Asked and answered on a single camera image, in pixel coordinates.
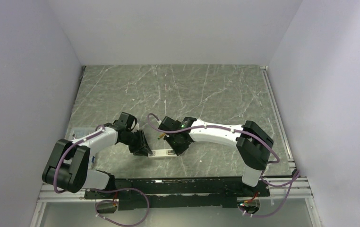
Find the white remote control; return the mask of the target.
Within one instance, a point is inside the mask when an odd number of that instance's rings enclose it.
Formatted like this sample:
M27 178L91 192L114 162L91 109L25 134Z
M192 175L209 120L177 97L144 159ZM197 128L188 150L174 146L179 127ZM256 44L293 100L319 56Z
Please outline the white remote control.
M172 149L155 149L152 154L148 155L149 158L169 158L177 157L177 154Z

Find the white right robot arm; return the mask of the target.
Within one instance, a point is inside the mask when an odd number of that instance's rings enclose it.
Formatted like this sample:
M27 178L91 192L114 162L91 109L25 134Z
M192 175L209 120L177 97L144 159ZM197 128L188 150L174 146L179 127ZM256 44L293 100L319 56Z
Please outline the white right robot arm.
M223 125L186 117L182 121L164 117L157 128L176 155L184 153L194 142L211 142L235 148L244 164L240 191L252 196L258 191L258 181L269 164L274 140L254 121Z

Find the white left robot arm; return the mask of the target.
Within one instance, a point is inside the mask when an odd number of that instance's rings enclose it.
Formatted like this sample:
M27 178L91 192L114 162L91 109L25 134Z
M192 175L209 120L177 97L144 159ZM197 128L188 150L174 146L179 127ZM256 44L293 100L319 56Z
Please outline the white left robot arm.
M137 118L122 112L117 120L97 126L94 132L79 139L58 140L42 173L42 181L56 193L96 191L108 199L115 194L115 176L93 169L92 158L107 147L124 144L134 156L149 156L150 149Z

